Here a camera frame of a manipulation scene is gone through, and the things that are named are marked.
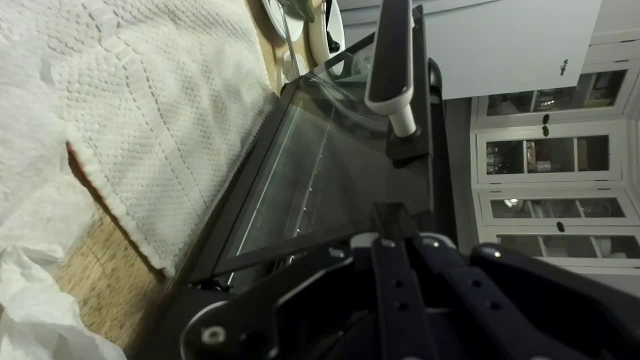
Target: quilted fabric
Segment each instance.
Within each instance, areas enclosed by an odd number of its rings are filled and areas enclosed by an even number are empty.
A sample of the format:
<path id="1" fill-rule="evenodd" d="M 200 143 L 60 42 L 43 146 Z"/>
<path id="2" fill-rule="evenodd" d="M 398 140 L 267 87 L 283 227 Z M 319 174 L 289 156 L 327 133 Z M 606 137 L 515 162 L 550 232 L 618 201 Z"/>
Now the quilted fabric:
<path id="1" fill-rule="evenodd" d="M 269 109 L 238 0 L 15 0 L 83 170 L 153 266 L 175 274 Z"/>

